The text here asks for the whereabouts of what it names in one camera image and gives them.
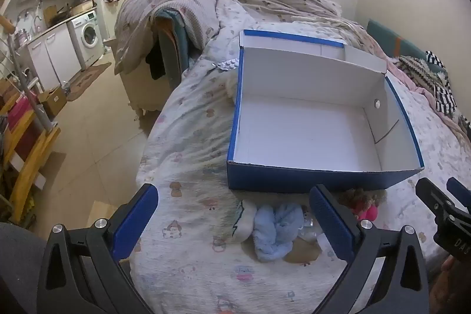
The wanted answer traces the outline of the person's right hand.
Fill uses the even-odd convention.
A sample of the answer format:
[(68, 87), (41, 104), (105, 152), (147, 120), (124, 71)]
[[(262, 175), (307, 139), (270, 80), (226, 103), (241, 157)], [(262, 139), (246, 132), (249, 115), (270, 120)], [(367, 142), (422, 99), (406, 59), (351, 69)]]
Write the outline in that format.
[(442, 263), (429, 292), (430, 313), (470, 314), (470, 263), (453, 256)]

